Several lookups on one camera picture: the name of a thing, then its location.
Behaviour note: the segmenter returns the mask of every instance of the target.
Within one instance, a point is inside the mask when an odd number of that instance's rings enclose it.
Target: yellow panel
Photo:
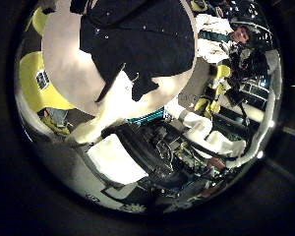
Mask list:
[[[230,68],[225,65],[219,65],[217,66],[217,73],[216,73],[216,79],[220,79],[223,77],[229,77],[230,76]]]
[[[32,26],[42,36],[48,16],[38,8],[32,15]]]
[[[21,88],[30,109],[38,112],[45,107],[64,110],[75,108],[51,83],[44,89],[38,86],[36,75],[39,70],[43,69],[41,51],[27,54],[20,62]]]

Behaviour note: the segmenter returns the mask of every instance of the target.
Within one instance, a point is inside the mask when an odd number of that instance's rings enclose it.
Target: person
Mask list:
[[[218,63],[229,58],[229,49],[237,43],[247,43],[251,33],[245,26],[234,30],[228,20],[208,14],[196,17],[198,31],[198,57],[209,63]]]
[[[73,0],[70,10],[83,14],[80,49],[91,54],[106,82],[97,101],[106,95],[123,66],[134,82],[135,101],[158,88],[152,78],[175,76],[192,68],[194,32],[180,1],[97,0],[92,7],[93,2]]]

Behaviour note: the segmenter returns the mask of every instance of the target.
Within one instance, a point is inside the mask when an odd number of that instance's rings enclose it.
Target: seat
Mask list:
[[[29,108],[38,112],[46,107],[69,110],[75,108],[45,77],[41,51],[27,54],[20,62],[20,84]]]
[[[208,90],[211,91],[211,93],[213,90],[213,94],[209,96],[203,95],[196,103],[194,110],[197,111],[202,108],[204,111],[204,115],[207,118],[211,117],[211,112],[218,113],[220,110],[220,105],[217,102],[218,98],[227,89],[229,89],[227,83],[223,83],[223,79],[229,77],[230,75],[230,67],[224,64],[218,65],[216,68],[215,78],[213,79],[212,84],[209,85],[210,88],[208,88]]]

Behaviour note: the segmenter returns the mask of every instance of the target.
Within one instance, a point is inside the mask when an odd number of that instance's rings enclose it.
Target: yellow cushion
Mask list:
[[[38,112],[45,107],[64,110],[75,108],[57,91],[51,82],[44,89],[38,86],[36,80],[37,72],[43,69],[41,51],[27,54],[20,62],[21,88],[30,109]]]
[[[216,73],[216,79],[221,79],[223,77],[229,77],[231,74],[230,68],[225,65],[219,65],[217,66],[217,73]]]

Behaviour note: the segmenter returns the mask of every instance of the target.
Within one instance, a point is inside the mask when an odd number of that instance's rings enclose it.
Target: black cloth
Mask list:
[[[98,0],[82,16],[80,49],[92,55],[106,81],[105,91],[126,64],[130,80],[139,76],[133,86],[133,99],[138,101],[158,88],[151,78],[191,69],[195,40],[179,0]]]

